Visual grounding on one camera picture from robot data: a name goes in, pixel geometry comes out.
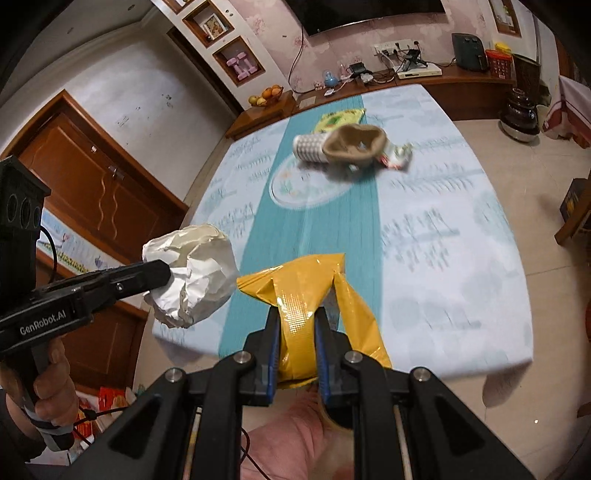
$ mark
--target router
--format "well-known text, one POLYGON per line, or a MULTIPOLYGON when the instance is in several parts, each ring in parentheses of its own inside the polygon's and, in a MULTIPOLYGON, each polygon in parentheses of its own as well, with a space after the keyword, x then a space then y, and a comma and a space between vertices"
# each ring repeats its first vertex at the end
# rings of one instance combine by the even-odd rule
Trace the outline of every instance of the router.
POLYGON ((443 75, 441 68, 433 63, 428 63, 426 67, 419 66, 413 69, 408 69, 406 72, 398 72, 398 78, 401 80, 417 77, 437 77, 440 75, 443 75))

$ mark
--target television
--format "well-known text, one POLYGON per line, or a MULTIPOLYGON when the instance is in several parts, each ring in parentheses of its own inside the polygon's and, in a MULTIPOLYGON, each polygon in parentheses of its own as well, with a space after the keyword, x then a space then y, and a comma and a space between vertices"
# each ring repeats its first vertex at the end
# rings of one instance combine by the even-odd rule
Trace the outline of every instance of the television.
POLYGON ((444 14, 441 0, 285 0, 308 35, 374 18, 444 14))

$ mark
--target yellow snack bag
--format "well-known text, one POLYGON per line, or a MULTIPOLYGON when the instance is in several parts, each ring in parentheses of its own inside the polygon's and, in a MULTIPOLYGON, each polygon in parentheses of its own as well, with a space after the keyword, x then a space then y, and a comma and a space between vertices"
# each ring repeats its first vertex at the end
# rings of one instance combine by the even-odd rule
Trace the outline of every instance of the yellow snack bag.
POLYGON ((365 115, 365 108, 350 108, 339 112, 325 113, 314 127, 313 133, 332 132, 342 125, 358 124, 365 115))
POLYGON ((245 275, 236 283, 241 292, 279 309, 280 388, 316 378, 314 312, 332 287, 353 350, 392 367, 374 315, 345 279, 345 254, 307 255, 245 275))

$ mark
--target red container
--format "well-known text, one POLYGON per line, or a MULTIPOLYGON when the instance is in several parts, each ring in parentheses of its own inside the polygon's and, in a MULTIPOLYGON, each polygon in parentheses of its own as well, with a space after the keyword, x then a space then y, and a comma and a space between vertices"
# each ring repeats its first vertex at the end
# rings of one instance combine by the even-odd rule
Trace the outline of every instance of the red container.
POLYGON ((491 68, 491 75, 500 79, 511 78, 511 64, 513 57, 496 50, 486 50, 486 58, 491 68))

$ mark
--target white wrapper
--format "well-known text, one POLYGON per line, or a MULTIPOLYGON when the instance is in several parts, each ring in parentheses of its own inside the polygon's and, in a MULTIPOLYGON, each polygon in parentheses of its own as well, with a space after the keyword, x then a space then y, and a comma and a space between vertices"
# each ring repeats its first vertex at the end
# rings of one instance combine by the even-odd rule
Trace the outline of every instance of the white wrapper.
POLYGON ((170 265, 168 284, 151 290, 145 300, 154 317, 171 327, 188 328, 208 318, 236 288, 232 244, 213 225, 190 225, 154 238, 144 245, 142 258, 170 265))

